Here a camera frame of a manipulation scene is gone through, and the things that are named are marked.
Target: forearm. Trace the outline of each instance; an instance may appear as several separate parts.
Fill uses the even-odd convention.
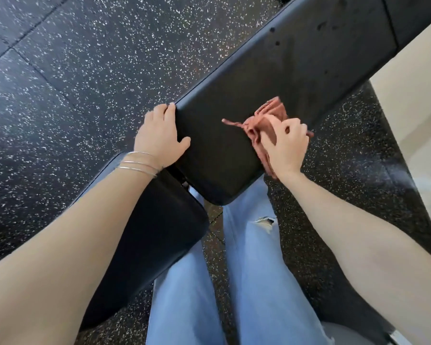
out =
[[[150,179],[116,169],[0,261],[0,342],[18,343],[28,335],[33,343],[73,343]]]
[[[304,175],[287,177],[355,290],[414,344],[431,344],[431,256],[408,235]]]

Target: ripped jeans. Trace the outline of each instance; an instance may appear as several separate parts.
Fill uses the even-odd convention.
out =
[[[202,197],[193,189],[198,201]],[[333,341],[283,261],[263,177],[223,208],[230,295],[241,345]],[[198,242],[155,280],[147,345],[226,343]]]

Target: person's left arm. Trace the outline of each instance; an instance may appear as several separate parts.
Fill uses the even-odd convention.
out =
[[[175,105],[145,116],[123,163],[156,173],[190,146]],[[55,221],[0,261],[0,344],[73,344],[88,304],[152,175],[116,168]]]

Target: beige floor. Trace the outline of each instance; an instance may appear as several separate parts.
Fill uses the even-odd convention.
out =
[[[431,217],[431,25],[371,82]]]

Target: weight bench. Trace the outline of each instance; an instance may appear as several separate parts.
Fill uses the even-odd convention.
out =
[[[205,235],[208,216],[184,181],[225,205],[263,173],[250,140],[222,118],[242,122],[279,96],[312,129],[430,23],[431,0],[292,0],[282,8],[176,103],[178,137],[192,144],[139,198],[81,329],[125,306]]]

